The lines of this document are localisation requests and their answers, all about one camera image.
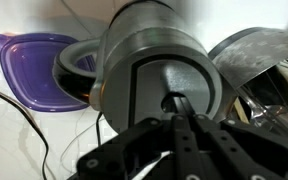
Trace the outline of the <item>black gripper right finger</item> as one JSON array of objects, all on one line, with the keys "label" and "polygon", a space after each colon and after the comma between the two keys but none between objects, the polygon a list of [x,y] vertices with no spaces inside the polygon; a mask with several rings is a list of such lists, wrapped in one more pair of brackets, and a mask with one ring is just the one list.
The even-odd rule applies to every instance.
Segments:
[{"label": "black gripper right finger", "polygon": [[227,180],[273,180],[274,174],[258,165],[237,141],[205,115],[195,115],[194,124],[220,156],[220,170],[229,174]]}]

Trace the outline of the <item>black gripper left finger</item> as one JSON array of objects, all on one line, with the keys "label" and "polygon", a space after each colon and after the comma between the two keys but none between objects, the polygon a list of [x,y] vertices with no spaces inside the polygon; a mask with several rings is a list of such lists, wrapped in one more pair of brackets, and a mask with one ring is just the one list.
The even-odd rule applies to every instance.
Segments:
[{"label": "black gripper left finger", "polygon": [[206,180],[195,133],[190,126],[192,112],[185,97],[173,97],[176,114],[172,117],[177,180]]}]

